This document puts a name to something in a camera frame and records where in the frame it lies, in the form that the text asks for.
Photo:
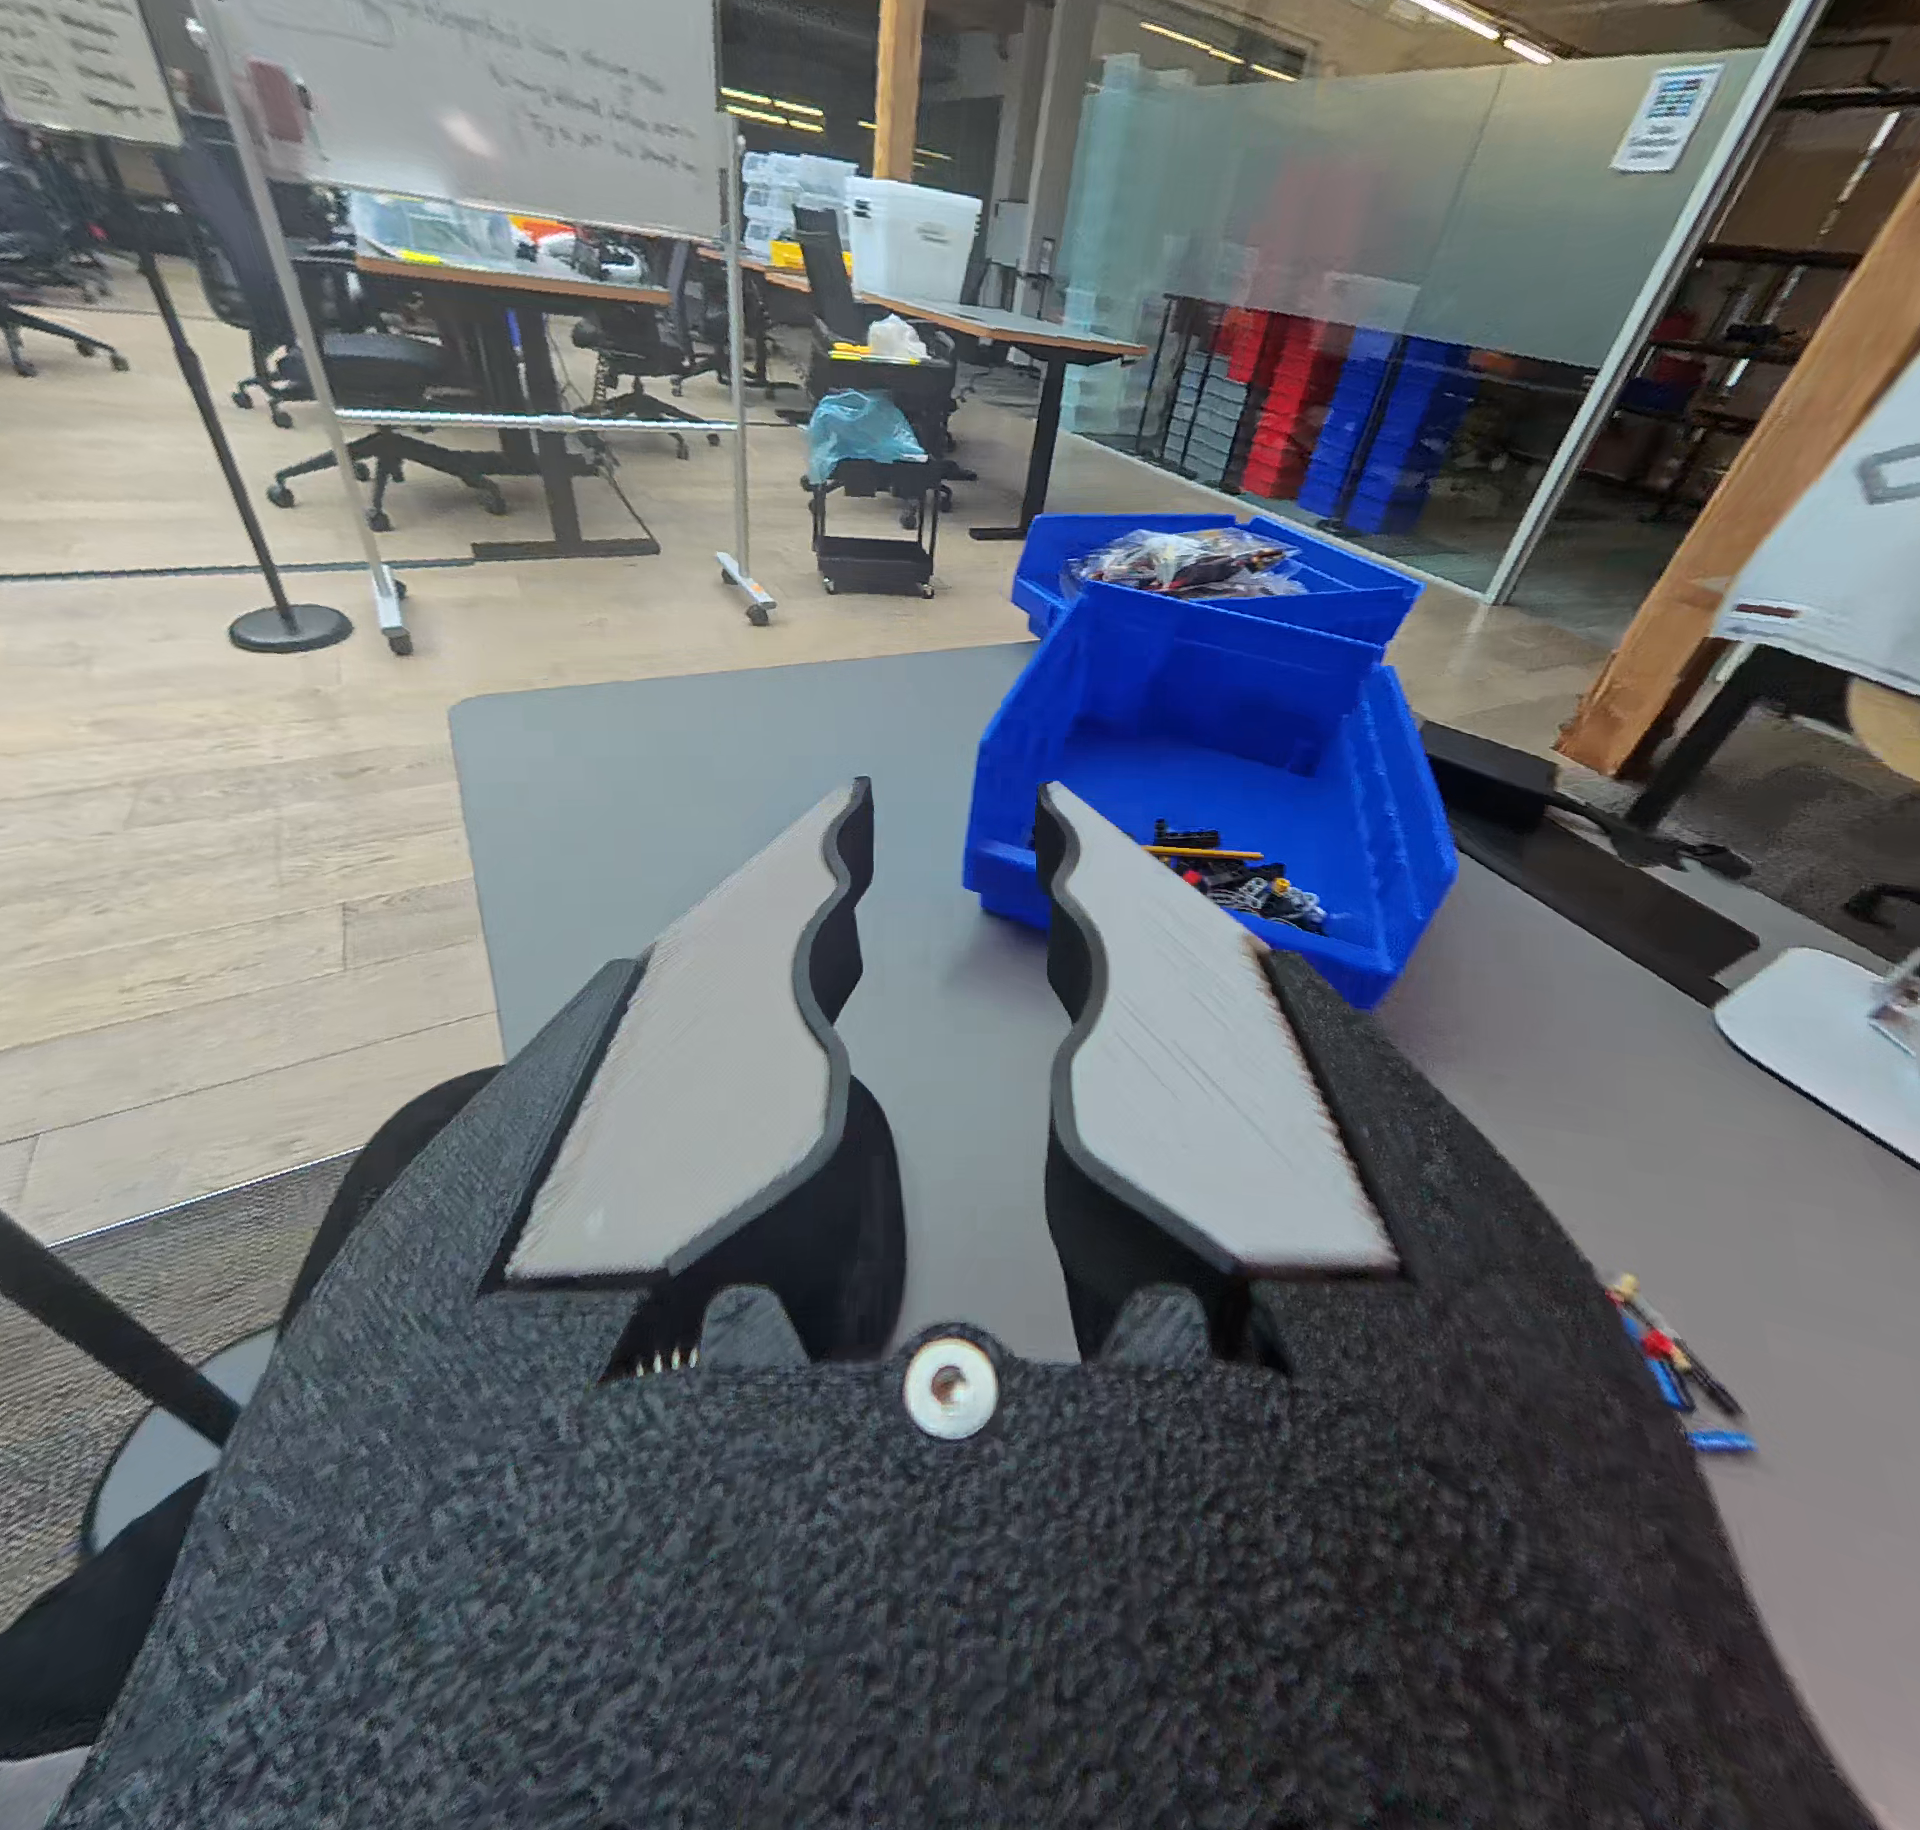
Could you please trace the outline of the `round-base floor stand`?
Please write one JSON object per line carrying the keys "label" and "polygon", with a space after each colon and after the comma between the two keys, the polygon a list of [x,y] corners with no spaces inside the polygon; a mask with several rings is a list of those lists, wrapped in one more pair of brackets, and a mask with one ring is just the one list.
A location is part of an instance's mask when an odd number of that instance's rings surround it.
{"label": "round-base floor stand", "polygon": [[240,466],[228,446],[228,433],[214,408],[212,389],[204,374],[201,355],[192,347],[180,310],[174,301],[168,281],[162,276],[159,258],[142,241],[139,246],[139,272],[156,303],[160,324],[171,344],[177,368],[192,397],[204,437],[220,471],[228,499],[250,544],[253,560],[267,586],[269,603],[239,613],[228,624],[228,642],[250,656],[300,656],[323,651],[348,642],[355,631],[353,620],[330,603],[297,602],[284,587],[276,558],[271,549],[267,529],[256,514],[254,501],[247,490]]}
{"label": "round-base floor stand", "polygon": [[94,1559],[180,1488],[204,1482],[267,1372],[279,1330],[191,1364],[13,1217],[2,1217],[2,1291],[148,1406],[87,1504],[81,1553]]}

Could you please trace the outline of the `black power adapter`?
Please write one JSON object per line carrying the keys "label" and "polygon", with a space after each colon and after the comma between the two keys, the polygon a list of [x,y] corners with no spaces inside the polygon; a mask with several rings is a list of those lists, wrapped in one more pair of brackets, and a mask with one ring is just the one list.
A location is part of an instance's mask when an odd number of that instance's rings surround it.
{"label": "black power adapter", "polygon": [[1636,868],[1696,864],[1730,882],[1748,882],[1754,875],[1748,858],[1719,842],[1648,831],[1564,792],[1559,770],[1538,754],[1432,720],[1421,720],[1418,734],[1449,809],[1523,835],[1538,831],[1553,814],[1566,816],[1597,831],[1623,862]]}

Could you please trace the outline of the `slanted wooden beam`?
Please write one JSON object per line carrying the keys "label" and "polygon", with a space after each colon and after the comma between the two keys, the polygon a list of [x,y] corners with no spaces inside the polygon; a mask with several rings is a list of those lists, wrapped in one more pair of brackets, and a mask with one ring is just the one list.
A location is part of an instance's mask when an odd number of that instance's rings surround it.
{"label": "slanted wooden beam", "polygon": [[1840,287],[1787,383],[1597,671],[1555,749],[1642,776],[1715,669],[1717,618],[1748,561],[1918,350],[1918,185]]}

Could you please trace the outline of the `grey desk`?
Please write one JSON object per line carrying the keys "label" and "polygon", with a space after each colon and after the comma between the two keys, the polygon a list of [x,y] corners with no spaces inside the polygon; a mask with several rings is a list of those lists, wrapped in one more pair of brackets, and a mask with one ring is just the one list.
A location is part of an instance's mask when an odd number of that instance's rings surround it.
{"label": "grey desk", "polygon": [[[905,1171],[900,1328],[1076,1358],[1045,1220],[1045,935],[963,883],[1022,644],[475,695],[448,713],[502,1042],[868,776],[841,1030]],[[1607,1282],[1741,1399],[1703,1466],[1774,1646],[1884,1826],[1917,1826],[1917,1169],[1737,1052],[1707,1001],[1479,864],[1376,1009]]]}

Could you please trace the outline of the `small whiteboard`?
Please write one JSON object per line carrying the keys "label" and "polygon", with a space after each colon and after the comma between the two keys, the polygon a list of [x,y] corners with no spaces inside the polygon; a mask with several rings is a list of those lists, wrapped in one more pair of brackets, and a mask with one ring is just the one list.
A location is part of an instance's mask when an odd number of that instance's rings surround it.
{"label": "small whiteboard", "polygon": [[2,0],[2,102],[15,123],[42,134],[183,143],[139,0]]}

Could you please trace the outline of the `wooden pillar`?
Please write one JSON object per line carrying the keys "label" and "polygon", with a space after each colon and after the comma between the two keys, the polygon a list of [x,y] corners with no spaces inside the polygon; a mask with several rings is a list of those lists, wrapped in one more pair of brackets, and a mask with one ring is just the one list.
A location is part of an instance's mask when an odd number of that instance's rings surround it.
{"label": "wooden pillar", "polygon": [[872,176],[915,181],[926,0],[876,0]]}

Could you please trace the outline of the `pile of colourful toy pins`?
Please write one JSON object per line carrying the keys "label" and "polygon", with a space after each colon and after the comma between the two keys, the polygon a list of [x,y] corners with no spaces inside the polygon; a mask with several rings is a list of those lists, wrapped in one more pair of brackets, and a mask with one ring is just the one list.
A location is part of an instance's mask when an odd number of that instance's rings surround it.
{"label": "pile of colourful toy pins", "polygon": [[1760,1443],[1732,1388],[1647,1297],[1638,1276],[1625,1272],[1605,1285],[1667,1408],[1696,1456],[1757,1458]]}

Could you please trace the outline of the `heap of loose toy bricks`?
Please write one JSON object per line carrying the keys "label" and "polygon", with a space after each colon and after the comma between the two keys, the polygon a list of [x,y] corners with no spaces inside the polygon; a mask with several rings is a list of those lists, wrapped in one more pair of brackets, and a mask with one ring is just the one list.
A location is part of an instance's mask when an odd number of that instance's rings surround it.
{"label": "heap of loose toy bricks", "polygon": [[1218,827],[1180,827],[1156,818],[1142,847],[1217,907],[1313,935],[1331,927],[1328,906],[1293,879],[1284,859],[1229,846]]}

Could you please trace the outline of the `white book stand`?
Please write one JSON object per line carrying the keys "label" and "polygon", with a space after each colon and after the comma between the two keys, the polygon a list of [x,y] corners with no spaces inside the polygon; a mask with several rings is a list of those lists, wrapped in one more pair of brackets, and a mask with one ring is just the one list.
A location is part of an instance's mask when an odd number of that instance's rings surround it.
{"label": "white book stand", "polygon": [[[1853,675],[1846,720],[1861,745],[1918,784],[1918,695]],[[1861,888],[1846,911],[1884,921],[1918,904],[1917,882]],[[1817,947],[1789,947],[1715,1006],[1751,1063],[1918,1166],[1918,947],[1882,973]]]}

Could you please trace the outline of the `black utility cart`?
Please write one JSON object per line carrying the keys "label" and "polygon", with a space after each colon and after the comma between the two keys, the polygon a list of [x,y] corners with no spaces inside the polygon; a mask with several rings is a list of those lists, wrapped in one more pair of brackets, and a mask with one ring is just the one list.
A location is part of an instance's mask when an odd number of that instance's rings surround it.
{"label": "black utility cart", "polygon": [[[825,490],[812,490],[811,541],[829,593],[934,593],[937,547],[951,510],[951,460],[893,468],[846,464]],[[830,497],[891,501],[896,522],[888,534],[849,534],[830,525]]]}

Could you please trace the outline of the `rack of red blue bins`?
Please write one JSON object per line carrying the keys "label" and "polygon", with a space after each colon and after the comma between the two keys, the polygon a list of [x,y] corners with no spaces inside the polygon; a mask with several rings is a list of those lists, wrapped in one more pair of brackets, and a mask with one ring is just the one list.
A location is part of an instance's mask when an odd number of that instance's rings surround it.
{"label": "rack of red blue bins", "polygon": [[1464,441],[1485,362],[1438,338],[1170,296],[1133,440],[1213,490],[1407,538]]}

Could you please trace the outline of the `blue plastic bag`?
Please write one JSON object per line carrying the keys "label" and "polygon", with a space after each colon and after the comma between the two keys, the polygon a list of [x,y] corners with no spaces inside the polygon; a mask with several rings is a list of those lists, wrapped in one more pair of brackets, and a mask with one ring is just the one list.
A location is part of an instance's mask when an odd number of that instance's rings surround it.
{"label": "blue plastic bag", "polygon": [[886,393],[839,388],[815,401],[806,424],[806,482],[825,490],[845,466],[925,468],[933,457]]}

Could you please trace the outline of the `small blue storage bin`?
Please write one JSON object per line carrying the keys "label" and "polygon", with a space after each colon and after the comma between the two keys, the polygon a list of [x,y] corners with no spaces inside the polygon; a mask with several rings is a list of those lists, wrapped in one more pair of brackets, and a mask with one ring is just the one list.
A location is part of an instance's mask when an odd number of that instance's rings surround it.
{"label": "small blue storage bin", "polygon": [[[1297,549],[1307,593],[1188,597],[1091,586],[1063,593],[1075,560],[1137,527],[1248,525]],[[1028,525],[1015,603],[1046,646],[1084,660],[1083,720],[1160,734],[1313,774],[1384,677],[1424,583],[1297,523],[1258,514],[1046,511]]]}

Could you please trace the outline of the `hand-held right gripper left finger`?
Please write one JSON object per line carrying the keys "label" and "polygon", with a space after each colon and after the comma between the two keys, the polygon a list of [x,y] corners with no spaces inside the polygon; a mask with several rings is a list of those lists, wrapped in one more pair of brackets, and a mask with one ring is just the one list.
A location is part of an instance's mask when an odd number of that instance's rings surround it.
{"label": "hand-held right gripper left finger", "polygon": [[660,932],[504,1259],[511,1284],[678,1279],[845,1144],[874,877],[857,776]]}

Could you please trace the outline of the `ceiling light strip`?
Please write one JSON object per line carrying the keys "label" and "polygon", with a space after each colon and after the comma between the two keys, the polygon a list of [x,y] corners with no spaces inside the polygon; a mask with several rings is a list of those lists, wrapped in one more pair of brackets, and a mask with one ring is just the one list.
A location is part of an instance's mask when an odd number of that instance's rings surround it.
{"label": "ceiling light strip", "polygon": [[1509,55],[1532,64],[1546,66],[1553,61],[1564,61],[1569,51],[1564,46],[1546,44],[1532,33],[1526,33],[1514,28],[1507,17],[1499,17],[1492,12],[1477,7],[1464,0],[1399,0],[1408,7],[1422,12],[1426,17],[1452,26],[1479,41],[1488,41],[1499,46]]}

